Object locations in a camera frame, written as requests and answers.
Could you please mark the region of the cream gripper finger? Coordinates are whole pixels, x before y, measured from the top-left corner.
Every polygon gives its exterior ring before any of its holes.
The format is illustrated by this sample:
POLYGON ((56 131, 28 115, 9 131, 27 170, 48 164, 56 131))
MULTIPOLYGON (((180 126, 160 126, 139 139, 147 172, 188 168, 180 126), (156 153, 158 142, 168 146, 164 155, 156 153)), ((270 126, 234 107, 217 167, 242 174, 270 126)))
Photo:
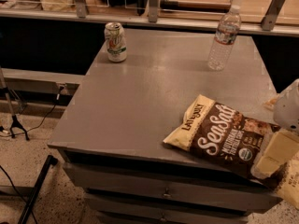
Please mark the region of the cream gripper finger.
POLYGON ((266 101, 263 106, 268 109, 268 110, 273 110, 274 109, 274 106, 277 102, 277 97, 274 97, 274 98, 271 98, 270 100, 266 101))
POLYGON ((289 161, 299 151, 299 135, 288 130, 267 134, 262 142, 250 172, 266 179, 289 161))

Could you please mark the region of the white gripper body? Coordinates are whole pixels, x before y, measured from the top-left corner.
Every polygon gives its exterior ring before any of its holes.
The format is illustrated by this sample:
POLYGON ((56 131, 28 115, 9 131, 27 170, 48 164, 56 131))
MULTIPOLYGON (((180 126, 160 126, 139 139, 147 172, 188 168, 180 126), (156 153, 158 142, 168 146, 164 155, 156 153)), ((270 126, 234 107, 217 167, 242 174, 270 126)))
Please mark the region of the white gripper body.
POLYGON ((286 130, 299 133, 299 78, 279 94, 274 121, 286 130))

